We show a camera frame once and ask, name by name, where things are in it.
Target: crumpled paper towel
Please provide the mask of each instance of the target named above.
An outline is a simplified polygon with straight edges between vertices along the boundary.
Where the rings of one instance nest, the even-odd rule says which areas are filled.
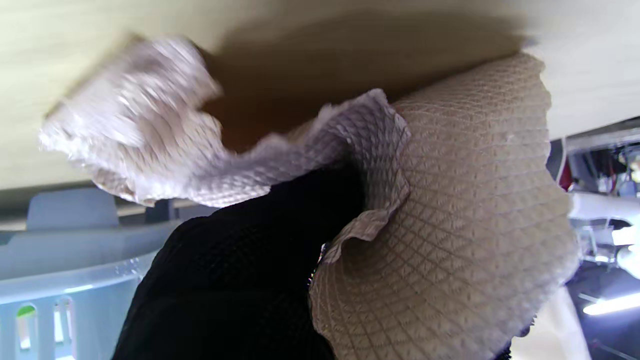
[[[269,135],[244,154],[225,149],[220,123],[198,111],[220,94],[188,40],[135,43],[60,102],[40,141],[66,152],[98,187],[148,206],[176,197],[229,206],[351,158],[365,177],[365,211],[338,235],[327,261],[347,238],[373,240],[407,197],[398,159],[410,134],[382,90],[327,105],[292,134]]]

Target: diamond pattern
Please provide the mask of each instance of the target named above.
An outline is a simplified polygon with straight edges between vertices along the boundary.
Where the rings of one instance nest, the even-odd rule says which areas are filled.
[[[412,192],[311,289],[340,360],[492,358],[575,270],[569,200],[545,170],[542,64],[519,54],[394,106]]]

